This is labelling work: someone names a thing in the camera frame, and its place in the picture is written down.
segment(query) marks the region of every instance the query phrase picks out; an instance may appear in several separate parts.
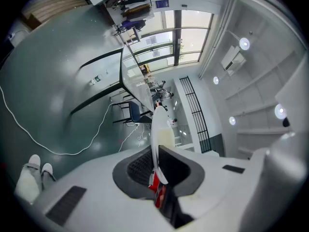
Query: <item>blue chair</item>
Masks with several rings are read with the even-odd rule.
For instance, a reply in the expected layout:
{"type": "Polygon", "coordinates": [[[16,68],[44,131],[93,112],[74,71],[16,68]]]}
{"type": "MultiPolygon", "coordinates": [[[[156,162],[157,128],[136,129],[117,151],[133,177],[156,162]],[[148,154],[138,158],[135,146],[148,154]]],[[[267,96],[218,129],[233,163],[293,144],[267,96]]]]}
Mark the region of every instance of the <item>blue chair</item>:
{"type": "Polygon", "coordinates": [[[128,108],[130,110],[130,118],[124,118],[113,123],[118,123],[124,121],[124,123],[134,122],[134,123],[152,123],[152,119],[148,116],[144,116],[145,114],[151,113],[151,111],[147,111],[145,113],[140,113],[140,107],[133,101],[125,101],[121,103],[113,104],[113,106],[121,105],[121,104],[129,104],[129,106],[122,107],[121,109],[128,108]]]}

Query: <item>shoe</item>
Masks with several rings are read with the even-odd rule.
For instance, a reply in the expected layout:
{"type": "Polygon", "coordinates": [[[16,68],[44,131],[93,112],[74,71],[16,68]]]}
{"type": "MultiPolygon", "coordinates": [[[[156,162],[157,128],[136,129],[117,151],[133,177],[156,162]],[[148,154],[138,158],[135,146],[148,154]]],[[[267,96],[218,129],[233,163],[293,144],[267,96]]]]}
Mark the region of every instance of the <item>shoe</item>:
{"type": "Polygon", "coordinates": [[[46,171],[49,174],[53,175],[53,167],[50,163],[45,163],[44,166],[42,167],[42,173],[46,171]]]}
{"type": "Polygon", "coordinates": [[[41,159],[38,155],[32,155],[29,159],[29,163],[36,164],[40,167],[41,159]]]}

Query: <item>sign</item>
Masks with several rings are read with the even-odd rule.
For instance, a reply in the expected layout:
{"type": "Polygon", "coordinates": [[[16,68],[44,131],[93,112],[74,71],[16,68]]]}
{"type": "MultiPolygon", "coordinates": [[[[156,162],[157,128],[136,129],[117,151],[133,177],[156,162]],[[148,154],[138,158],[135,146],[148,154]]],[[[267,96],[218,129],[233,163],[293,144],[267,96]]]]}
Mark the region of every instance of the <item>sign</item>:
{"type": "Polygon", "coordinates": [[[160,9],[160,8],[168,8],[169,7],[169,0],[159,0],[159,1],[155,1],[156,4],[156,8],[160,9]]]}

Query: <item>air conditioner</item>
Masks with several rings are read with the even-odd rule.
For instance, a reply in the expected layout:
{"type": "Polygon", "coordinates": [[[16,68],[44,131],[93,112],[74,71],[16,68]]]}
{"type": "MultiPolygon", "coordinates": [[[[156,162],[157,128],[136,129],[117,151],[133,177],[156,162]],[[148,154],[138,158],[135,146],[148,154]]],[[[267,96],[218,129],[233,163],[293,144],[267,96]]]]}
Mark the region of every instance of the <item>air conditioner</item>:
{"type": "Polygon", "coordinates": [[[227,51],[227,54],[221,61],[223,68],[227,70],[229,75],[232,75],[240,67],[246,62],[246,59],[240,53],[240,48],[238,46],[231,46],[230,49],[227,51]]]}

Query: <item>recessed light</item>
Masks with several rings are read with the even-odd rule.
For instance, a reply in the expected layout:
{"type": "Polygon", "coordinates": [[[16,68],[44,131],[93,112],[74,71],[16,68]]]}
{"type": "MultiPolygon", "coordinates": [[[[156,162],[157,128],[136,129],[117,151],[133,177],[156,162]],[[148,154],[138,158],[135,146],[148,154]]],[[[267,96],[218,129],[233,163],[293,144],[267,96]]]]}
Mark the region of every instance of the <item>recessed light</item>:
{"type": "Polygon", "coordinates": [[[250,47],[250,42],[247,38],[241,38],[239,41],[239,46],[242,50],[248,50],[250,47]]]}
{"type": "Polygon", "coordinates": [[[236,124],[236,119],[234,117],[230,117],[229,121],[232,126],[236,124]]]}
{"type": "Polygon", "coordinates": [[[285,119],[286,118],[286,113],[284,108],[281,106],[281,104],[278,104],[275,107],[275,115],[278,119],[285,119]]]}
{"type": "Polygon", "coordinates": [[[219,84],[220,80],[219,80],[218,77],[215,76],[215,77],[213,78],[213,82],[214,82],[215,84],[219,84]]]}

